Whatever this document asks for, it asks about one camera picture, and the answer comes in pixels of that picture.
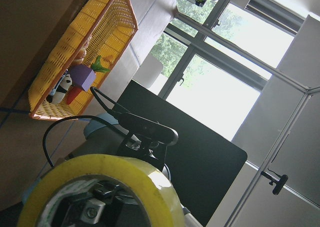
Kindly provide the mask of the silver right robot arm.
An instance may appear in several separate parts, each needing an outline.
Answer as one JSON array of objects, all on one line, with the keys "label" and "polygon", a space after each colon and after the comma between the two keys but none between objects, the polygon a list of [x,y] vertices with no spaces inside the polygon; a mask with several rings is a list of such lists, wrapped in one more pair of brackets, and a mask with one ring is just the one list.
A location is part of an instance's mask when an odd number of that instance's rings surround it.
[{"label": "silver right robot arm", "polygon": [[90,116],[85,142],[32,188],[20,227],[198,227],[166,166],[177,132],[122,113]]}]

